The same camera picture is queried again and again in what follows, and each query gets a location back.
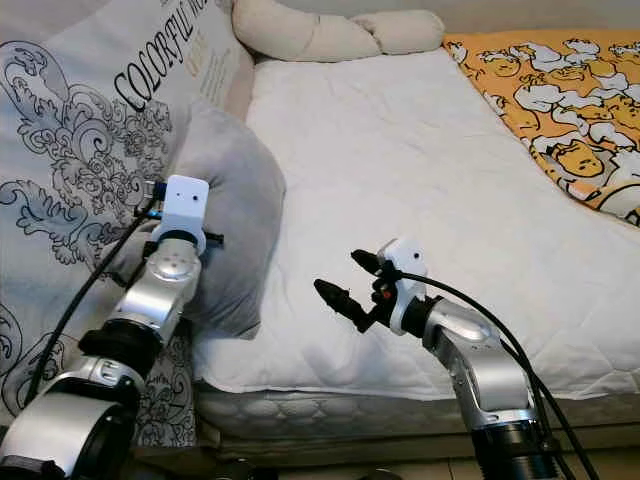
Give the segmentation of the yellow cartoon egg print blanket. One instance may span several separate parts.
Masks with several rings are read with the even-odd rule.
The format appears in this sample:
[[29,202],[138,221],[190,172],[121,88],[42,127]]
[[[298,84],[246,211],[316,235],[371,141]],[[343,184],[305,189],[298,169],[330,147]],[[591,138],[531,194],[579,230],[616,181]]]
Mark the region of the yellow cartoon egg print blanket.
[[559,189],[640,228],[640,29],[513,29],[443,46]]

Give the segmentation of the white quilted mattress pad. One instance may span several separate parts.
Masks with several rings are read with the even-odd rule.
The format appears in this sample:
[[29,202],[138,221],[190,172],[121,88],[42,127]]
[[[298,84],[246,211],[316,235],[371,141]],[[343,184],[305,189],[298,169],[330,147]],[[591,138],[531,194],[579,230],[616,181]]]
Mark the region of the white quilted mattress pad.
[[408,238],[430,278],[517,335],[557,397],[640,394],[640,228],[554,186],[447,52],[264,61],[247,124],[282,169],[282,230],[259,330],[198,335],[198,381],[452,398],[419,339],[357,332],[314,289],[320,278],[369,301],[371,276],[349,255]]

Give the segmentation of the beige quilted mattress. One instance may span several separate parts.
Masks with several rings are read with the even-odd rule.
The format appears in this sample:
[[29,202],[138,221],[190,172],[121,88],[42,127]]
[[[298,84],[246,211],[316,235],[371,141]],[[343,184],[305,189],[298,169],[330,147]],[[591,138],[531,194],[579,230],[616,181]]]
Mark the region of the beige quilted mattress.
[[[640,445],[640,394],[559,398],[567,420],[590,449]],[[193,403],[198,438],[220,440],[410,439],[467,436],[452,399],[403,399],[320,392],[230,393],[201,385]]]

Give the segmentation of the short beige pillow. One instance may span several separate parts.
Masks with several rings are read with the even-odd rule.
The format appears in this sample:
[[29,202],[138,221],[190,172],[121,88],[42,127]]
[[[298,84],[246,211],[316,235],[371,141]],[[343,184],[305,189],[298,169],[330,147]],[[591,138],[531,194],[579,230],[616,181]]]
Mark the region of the short beige pillow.
[[351,19],[365,28],[375,38],[380,51],[388,55],[438,49],[445,33],[443,20],[429,10],[366,13]]

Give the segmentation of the long beige bolster pillow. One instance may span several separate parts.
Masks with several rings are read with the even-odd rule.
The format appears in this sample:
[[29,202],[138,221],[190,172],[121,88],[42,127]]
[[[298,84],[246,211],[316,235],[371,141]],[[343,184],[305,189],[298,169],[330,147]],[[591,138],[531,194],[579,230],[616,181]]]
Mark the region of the long beige bolster pillow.
[[342,15],[301,12],[278,0],[236,0],[236,37],[248,49],[284,61],[348,61],[381,54],[364,27]]

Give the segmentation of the white pillow grey ornament print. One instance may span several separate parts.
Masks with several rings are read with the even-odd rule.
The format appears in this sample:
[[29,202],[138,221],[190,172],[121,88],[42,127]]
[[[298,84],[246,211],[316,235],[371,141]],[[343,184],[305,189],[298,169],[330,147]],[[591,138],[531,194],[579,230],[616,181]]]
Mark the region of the white pillow grey ornament print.
[[178,111],[242,118],[253,63],[236,0],[0,1],[1,393],[19,413],[113,311]]

